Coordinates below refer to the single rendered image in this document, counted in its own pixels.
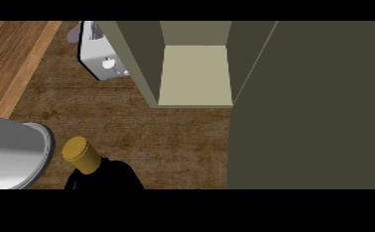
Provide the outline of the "black wine bottle gold cap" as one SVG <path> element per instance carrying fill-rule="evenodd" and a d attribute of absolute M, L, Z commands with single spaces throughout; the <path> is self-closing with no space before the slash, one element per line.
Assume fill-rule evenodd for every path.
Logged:
<path fill-rule="evenodd" d="M 144 189 L 131 165 L 104 157 L 86 137 L 76 136 L 67 141 L 63 156 L 76 167 L 69 177 L 66 189 Z"/>

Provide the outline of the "olive green open cabinet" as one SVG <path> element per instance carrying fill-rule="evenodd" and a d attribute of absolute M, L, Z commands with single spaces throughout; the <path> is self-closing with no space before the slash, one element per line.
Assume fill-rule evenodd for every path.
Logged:
<path fill-rule="evenodd" d="M 231 108 L 277 21 L 101 21 L 153 108 Z"/>

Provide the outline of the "silver metal pot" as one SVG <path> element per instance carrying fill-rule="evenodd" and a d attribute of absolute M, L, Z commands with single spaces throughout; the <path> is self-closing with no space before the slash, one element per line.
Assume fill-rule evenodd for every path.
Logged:
<path fill-rule="evenodd" d="M 52 161 L 57 139 L 51 128 L 0 117 L 0 189 L 26 189 Z"/>

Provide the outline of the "small purple grey object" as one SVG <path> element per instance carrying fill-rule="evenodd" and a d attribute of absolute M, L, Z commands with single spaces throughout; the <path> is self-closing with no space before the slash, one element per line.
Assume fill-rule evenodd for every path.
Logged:
<path fill-rule="evenodd" d="M 69 43 L 77 44 L 80 42 L 82 35 L 82 24 L 77 24 L 76 27 L 69 32 Z"/>

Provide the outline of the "white toaster appliance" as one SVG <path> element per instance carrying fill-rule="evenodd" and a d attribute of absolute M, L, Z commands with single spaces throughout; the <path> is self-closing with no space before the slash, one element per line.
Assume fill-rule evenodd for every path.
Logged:
<path fill-rule="evenodd" d="M 82 23 L 79 58 L 98 80 L 129 76 L 129 71 L 97 21 L 83 21 Z"/>

